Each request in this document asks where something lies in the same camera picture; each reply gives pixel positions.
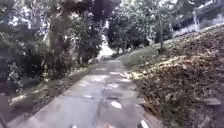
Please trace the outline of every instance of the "dry leaves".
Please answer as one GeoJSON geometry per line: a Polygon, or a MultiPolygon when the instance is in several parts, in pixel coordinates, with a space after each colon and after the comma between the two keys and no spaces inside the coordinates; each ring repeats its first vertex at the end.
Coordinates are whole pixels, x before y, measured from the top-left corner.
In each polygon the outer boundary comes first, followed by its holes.
{"type": "Polygon", "coordinates": [[[140,92],[162,115],[166,126],[197,127],[204,120],[199,117],[212,116],[212,109],[200,101],[217,93],[213,86],[217,84],[217,67],[223,68],[224,64],[220,59],[224,58],[224,31],[220,28],[224,26],[178,38],[165,57],[149,57],[147,65],[141,63],[131,72],[140,92]]]}

